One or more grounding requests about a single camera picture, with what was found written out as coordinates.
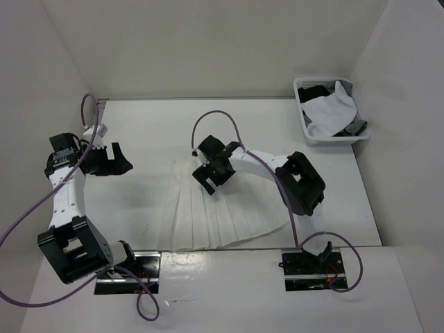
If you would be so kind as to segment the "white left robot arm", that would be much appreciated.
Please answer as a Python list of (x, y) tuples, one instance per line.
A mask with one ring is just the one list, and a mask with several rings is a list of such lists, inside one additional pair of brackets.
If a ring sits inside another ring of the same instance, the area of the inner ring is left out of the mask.
[(84, 187), (86, 177), (120, 176), (133, 169), (119, 143), (112, 143), (114, 157), (108, 158), (106, 146), (87, 147), (87, 141), (72, 133), (50, 138), (53, 152), (46, 177), (56, 191), (49, 229), (37, 237), (37, 244), (65, 284), (104, 269), (113, 269), (122, 277), (134, 275), (138, 260), (124, 241), (109, 244), (86, 215)]

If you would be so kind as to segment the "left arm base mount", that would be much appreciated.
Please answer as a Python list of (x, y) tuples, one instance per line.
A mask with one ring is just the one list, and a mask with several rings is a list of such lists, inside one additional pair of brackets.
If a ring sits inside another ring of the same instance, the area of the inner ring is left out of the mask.
[[(130, 271), (153, 294), (159, 291), (161, 253), (152, 250), (133, 250), (130, 244), (119, 240), (112, 246), (114, 263)], [(136, 279), (126, 271), (112, 267), (95, 282), (95, 295), (123, 295), (145, 293)]]

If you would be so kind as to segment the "black garment in basket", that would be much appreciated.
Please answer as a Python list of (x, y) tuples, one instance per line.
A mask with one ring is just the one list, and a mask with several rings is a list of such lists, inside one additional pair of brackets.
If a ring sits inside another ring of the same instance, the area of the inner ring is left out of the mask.
[(322, 85), (315, 85), (308, 88), (298, 88), (298, 96), (301, 103), (306, 103), (312, 99), (322, 96), (329, 96), (331, 92)]

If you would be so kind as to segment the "white pleated skirt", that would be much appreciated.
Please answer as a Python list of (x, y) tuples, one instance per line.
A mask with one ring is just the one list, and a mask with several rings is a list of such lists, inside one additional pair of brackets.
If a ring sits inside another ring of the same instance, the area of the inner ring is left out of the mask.
[(274, 182), (240, 172), (209, 195), (191, 175), (197, 166), (195, 160), (171, 164), (159, 250), (225, 248), (271, 234), (289, 222)]

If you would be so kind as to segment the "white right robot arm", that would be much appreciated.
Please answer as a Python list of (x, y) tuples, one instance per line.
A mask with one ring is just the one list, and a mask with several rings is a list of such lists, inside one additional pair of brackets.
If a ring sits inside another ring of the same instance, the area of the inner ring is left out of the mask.
[(106, 191), (118, 239), (169, 252), (229, 248), (290, 225), (318, 231), (325, 183), (299, 152), (276, 155), (207, 136), (186, 160), (139, 160)]

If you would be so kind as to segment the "grey garment in basket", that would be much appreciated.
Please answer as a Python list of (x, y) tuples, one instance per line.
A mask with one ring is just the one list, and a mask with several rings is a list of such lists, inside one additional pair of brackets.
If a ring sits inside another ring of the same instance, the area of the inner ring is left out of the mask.
[[(344, 88), (346, 94), (351, 98), (352, 97), (352, 88), (353, 84), (347, 80), (339, 80), (342, 87)], [(359, 111), (356, 111), (356, 115), (351, 123), (349, 123), (342, 131), (335, 134), (335, 137), (358, 137), (361, 136), (362, 133), (367, 129), (368, 122), (363, 120), (359, 114)]]

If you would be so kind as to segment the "white garment in basket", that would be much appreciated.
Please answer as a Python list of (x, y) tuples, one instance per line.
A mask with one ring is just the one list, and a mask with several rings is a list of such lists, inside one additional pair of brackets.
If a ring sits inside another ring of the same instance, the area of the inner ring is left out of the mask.
[(309, 122), (308, 131), (314, 137), (333, 137), (351, 123), (357, 106), (345, 92), (339, 80), (325, 85), (331, 94), (300, 103), (302, 113)]

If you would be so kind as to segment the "white plastic basket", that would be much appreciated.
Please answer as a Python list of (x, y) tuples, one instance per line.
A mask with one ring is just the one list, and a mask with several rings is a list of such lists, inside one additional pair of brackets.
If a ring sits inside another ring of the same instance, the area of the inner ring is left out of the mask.
[(350, 79), (301, 77), (293, 81), (293, 88), (307, 145), (349, 146), (370, 137)]

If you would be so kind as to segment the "aluminium table edge rail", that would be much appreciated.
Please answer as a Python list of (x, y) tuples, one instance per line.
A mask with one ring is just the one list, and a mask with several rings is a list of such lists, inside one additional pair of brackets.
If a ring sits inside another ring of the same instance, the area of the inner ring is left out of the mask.
[(108, 99), (99, 99), (97, 101), (97, 108), (99, 110), (99, 114), (103, 114), (107, 102), (108, 102)]

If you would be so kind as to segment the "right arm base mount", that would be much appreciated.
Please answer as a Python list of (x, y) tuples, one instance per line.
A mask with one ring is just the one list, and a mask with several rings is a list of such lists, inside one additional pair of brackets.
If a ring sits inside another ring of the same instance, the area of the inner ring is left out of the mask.
[(281, 252), (278, 266), (284, 273), (285, 291), (315, 291), (348, 288), (341, 253), (327, 242), (318, 256), (302, 250)]

